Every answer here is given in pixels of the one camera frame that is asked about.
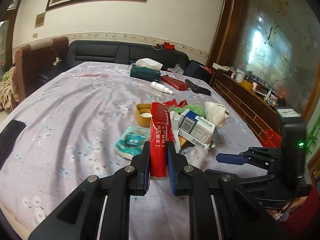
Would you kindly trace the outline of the person's right hand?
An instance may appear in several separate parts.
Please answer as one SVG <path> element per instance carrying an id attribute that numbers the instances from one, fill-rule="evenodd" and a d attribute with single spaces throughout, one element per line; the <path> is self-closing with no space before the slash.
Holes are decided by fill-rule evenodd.
<path id="1" fill-rule="evenodd" d="M 290 216 L 303 219 L 312 219 L 315 215 L 313 207 L 309 206 L 308 197 L 298 197 L 290 200 L 280 210 L 266 209 L 266 211 L 277 221 L 285 222 Z"/>

